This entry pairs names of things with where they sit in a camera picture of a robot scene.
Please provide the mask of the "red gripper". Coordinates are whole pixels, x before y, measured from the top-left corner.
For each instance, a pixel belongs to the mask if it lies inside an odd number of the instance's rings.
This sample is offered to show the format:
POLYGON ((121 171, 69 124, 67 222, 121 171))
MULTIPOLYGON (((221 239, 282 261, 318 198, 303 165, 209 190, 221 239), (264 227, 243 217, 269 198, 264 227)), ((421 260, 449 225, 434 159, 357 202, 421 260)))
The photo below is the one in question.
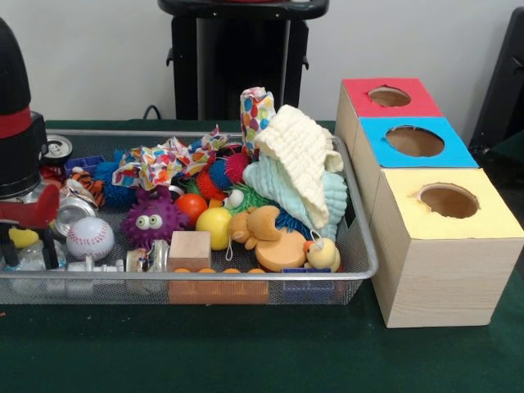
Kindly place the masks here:
MULTIPOLYGON (((59 267, 52 230, 48 225, 57 217, 59 190, 55 185, 47 185, 34 203, 1 202, 1 222, 15 224, 21 228, 40 229, 43 243, 43 260, 46 270, 59 267)), ((9 237, 9 229, 1 229, 1 251, 5 262, 16 267, 20 261, 14 242, 9 237)))

